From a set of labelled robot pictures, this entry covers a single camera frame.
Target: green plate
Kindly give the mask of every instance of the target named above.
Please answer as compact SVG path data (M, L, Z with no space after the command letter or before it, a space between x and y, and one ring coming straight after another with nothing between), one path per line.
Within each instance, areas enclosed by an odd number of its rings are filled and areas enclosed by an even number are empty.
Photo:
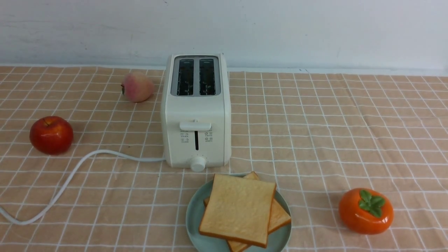
M231 176L244 177L247 174L231 174ZM213 180L207 182L193 195L187 208L186 226L188 236L194 247L199 252L230 252L227 242L223 239L208 237L199 234L199 224L204 215L204 199L211 194ZM275 199L291 215L288 204L278 191L276 191ZM281 252L288 244L291 236L291 224L279 228L277 231L268 236L267 248L250 246L244 252Z

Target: pink peach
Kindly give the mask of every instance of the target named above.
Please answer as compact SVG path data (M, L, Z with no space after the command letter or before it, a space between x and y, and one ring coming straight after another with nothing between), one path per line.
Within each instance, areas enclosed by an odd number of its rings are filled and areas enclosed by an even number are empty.
M121 92L131 102L147 100L155 91L154 83L143 73L132 72L121 83Z

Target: fake fruit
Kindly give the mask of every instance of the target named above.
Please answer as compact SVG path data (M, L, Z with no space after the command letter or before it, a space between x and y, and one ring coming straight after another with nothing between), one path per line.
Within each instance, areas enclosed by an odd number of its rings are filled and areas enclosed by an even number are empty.
M339 216L352 231L377 235L390 227L394 212L392 204L384 195L367 188L355 188L342 196Z
M143 73L129 73L121 83L121 92L131 102L142 102L154 93L155 86Z
M30 142L42 153L59 155L72 145L73 128L59 116L43 117L31 126Z

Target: power cord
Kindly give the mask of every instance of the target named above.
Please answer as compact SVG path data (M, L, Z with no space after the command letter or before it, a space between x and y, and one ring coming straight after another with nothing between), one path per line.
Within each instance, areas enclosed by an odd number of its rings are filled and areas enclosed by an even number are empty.
M62 195L62 193L64 192L64 190L67 188L67 185L70 183L70 181L72 180L73 176L75 175L76 171L79 169L79 167L82 165L82 163L87 160L87 158L96 155L96 154L101 154L101 153L108 153L108 154L113 154L119 157L123 157L126 159L130 159L130 160L134 160L137 162L160 162L160 161L165 161L164 158L138 158L138 157L134 157L134 156L129 156L120 152L116 152L116 151L111 151L111 150L96 150L96 151L92 151L89 154L85 155L79 162L78 164L76 164L75 168L73 169L73 171L70 173L69 177L66 179L65 183L63 184L63 186L60 188L59 192L56 194L56 196L53 197L53 199L50 201L50 203L48 204L48 206L46 206L40 213L38 213L36 216L34 216L33 218L29 219L28 221L19 221L17 219L15 219L14 217L12 217L9 213L7 213L2 207L0 207L0 213L1 215L3 215L8 221L10 221L13 224L16 225L28 225L31 224L33 222L35 222L36 220L38 220L39 218L41 218L55 203L56 201L59 199L59 197Z

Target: white wall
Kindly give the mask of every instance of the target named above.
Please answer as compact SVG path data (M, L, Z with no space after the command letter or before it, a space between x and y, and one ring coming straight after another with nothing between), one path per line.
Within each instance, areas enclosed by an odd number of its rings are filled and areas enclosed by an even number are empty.
M1 0L0 64L448 67L448 0Z

